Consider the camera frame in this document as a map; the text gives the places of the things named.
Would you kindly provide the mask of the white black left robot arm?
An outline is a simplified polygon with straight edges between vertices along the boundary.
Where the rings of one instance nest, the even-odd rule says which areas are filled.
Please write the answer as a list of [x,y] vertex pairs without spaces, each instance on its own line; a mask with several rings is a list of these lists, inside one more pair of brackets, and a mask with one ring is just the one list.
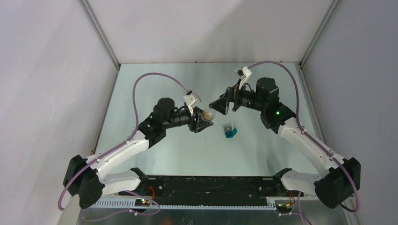
[[111,173],[127,159],[150,149],[166,137],[166,130],[186,125],[193,133],[199,133],[213,125],[215,111],[184,104],[175,107],[174,100],[161,98],[152,113],[139,125],[134,135],[115,146],[108,153],[83,158],[73,157],[68,165],[63,185],[71,196],[79,197],[79,207],[87,209],[101,197],[133,191],[143,195],[148,191],[146,175],[138,168],[123,173]]

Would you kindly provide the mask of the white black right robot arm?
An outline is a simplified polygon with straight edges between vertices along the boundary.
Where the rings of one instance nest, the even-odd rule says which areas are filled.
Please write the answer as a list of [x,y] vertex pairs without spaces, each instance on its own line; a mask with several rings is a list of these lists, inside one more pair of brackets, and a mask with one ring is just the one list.
[[255,90],[246,90],[241,82],[228,87],[209,107],[226,115],[229,105],[233,111],[246,107],[260,112],[265,128],[296,147],[317,171],[316,174],[286,168],[276,174],[273,190],[279,196],[291,190],[315,195],[327,207],[334,209],[350,196],[358,198],[361,165],[355,158],[346,159],[318,138],[312,136],[299,122],[298,115],[279,98],[279,88],[272,78],[260,78]]

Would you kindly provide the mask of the teal and clear pill box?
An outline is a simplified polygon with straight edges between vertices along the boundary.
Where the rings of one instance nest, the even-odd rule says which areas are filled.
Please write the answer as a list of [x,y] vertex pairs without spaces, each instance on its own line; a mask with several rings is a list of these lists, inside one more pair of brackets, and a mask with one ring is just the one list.
[[237,128],[231,124],[224,125],[223,130],[227,139],[233,138],[237,134]]

